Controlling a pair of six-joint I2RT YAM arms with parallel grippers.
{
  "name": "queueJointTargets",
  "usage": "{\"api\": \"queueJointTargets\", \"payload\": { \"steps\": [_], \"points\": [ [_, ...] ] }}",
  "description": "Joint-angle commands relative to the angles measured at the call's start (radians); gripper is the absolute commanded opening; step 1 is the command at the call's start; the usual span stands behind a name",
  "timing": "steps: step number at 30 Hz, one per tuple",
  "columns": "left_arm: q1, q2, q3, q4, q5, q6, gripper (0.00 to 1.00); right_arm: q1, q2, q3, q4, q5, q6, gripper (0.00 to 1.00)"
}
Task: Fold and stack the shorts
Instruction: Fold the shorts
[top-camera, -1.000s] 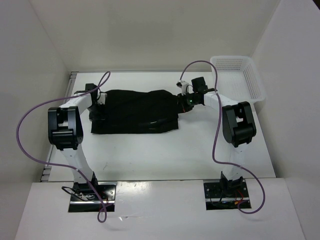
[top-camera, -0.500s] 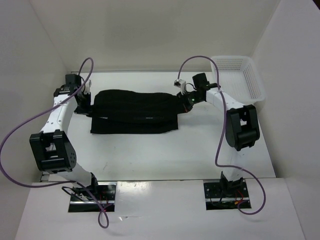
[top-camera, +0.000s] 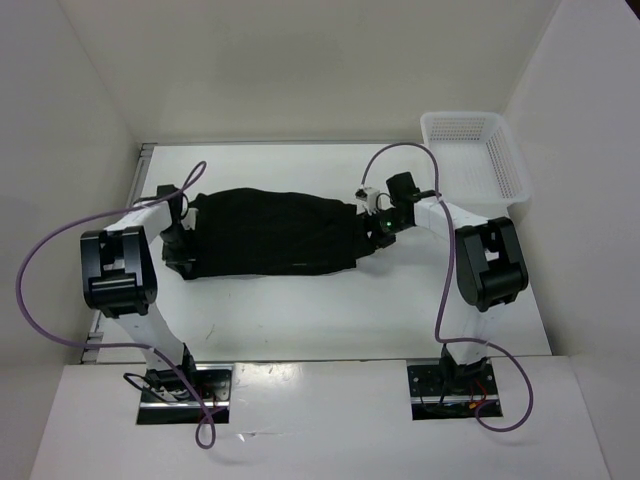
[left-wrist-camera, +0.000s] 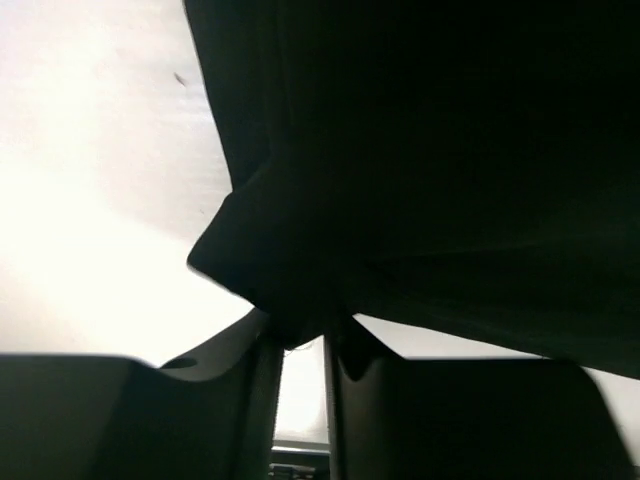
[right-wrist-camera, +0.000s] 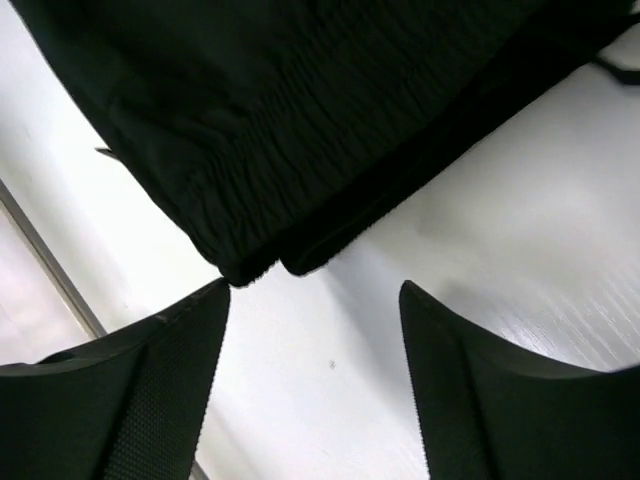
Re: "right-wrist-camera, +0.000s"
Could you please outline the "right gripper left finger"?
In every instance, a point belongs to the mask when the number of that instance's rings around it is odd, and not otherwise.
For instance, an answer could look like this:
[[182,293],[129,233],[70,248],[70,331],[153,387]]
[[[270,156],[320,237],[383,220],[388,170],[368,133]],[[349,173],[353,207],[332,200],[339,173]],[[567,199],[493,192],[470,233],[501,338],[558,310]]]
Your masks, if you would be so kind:
[[215,280],[166,309],[1,369],[5,479],[186,479],[230,306]]

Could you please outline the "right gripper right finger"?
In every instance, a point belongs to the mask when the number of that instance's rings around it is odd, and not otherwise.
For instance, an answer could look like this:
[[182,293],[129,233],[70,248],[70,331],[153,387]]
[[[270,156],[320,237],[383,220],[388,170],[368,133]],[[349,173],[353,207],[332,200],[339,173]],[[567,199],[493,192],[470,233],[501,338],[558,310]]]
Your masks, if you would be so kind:
[[399,295],[433,479],[635,479],[639,370],[598,372],[534,353],[413,282]]

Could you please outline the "black shorts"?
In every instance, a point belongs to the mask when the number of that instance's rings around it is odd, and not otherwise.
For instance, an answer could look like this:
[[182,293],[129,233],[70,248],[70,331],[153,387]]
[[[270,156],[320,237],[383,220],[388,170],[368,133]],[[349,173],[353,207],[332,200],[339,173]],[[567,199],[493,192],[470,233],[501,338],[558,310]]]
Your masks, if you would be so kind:
[[17,1],[74,103],[233,285],[304,275],[639,21],[630,1]]

